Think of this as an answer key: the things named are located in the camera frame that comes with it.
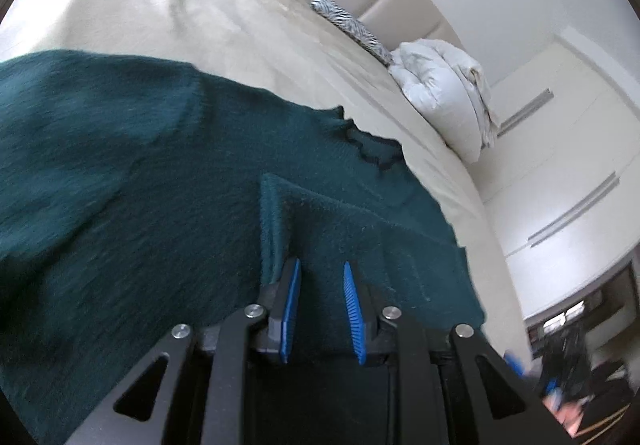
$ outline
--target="white duvet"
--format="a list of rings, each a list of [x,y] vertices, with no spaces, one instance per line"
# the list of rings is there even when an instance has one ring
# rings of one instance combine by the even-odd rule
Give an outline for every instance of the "white duvet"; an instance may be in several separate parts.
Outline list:
[[[494,145],[498,120],[480,64],[443,40],[403,42],[389,73],[405,97],[466,163]]]
[[[359,128],[399,140],[466,247],[486,335],[529,360],[513,283],[465,167],[386,68],[305,0],[16,0],[0,24],[0,60],[49,48],[183,60],[298,104],[343,105]]]

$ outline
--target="triangular cutout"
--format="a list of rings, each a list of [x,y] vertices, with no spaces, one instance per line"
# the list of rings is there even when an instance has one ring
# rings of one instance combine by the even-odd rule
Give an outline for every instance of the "triangular cutout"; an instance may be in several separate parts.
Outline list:
[[[494,419],[500,420],[526,410],[527,406],[522,398],[514,392],[484,356],[476,356],[476,365]]]
[[[148,421],[168,364],[167,356],[159,356],[114,404],[113,410],[138,421]]]

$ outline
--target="floor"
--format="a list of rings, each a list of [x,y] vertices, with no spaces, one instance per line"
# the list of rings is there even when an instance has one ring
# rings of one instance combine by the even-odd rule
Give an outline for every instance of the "floor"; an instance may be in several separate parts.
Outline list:
[[[607,359],[623,359],[634,389],[640,387],[640,319],[593,353],[594,365]]]

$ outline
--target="cabinet door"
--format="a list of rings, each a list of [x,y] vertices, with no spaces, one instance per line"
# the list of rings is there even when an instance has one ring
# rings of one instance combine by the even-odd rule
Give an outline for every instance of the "cabinet door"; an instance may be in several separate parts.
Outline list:
[[[553,97],[468,166],[483,202],[539,167],[570,136],[575,123],[598,97],[615,93],[598,73],[579,61],[563,72],[562,78],[554,76],[539,80],[535,94],[533,89],[530,92],[532,99],[548,92]]]
[[[561,231],[507,258],[525,318],[597,279],[640,239],[640,155],[620,183]]]
[[[567,73],[588,66],[557,42],[492,87],[491,105],[502,121],[524,108],[545,88],[554,88]]]
[[[548,159],[485,202],[504,254],[527,246],[529,237],[561,218],[611,173],[620,175],[639,152],[640,121],[612,89],[602,93]]]

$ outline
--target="zebra print pillow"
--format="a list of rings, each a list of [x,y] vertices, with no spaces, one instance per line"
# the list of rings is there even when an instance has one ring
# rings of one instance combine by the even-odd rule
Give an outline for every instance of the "zebra print pillow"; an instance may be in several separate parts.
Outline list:
[[[371,53],[385,66],[391,63],[391,53],[374,37],[365,25],[343,10],[332,0],[311,0],[311,8],[331,24],[340,28],[360,46]]]

